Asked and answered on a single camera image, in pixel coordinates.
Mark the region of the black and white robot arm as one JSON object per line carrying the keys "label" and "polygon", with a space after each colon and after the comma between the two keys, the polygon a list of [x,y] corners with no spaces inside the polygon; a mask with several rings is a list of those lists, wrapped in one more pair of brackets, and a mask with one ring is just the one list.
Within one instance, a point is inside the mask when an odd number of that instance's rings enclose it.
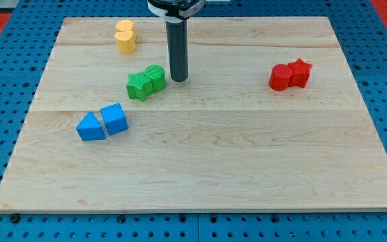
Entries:
{"label": "black and white robot arm", "polygon": [[150,12],[166,22],[178,24],[195,15],[205,2],[205,0],[148,0],[147,6]]}

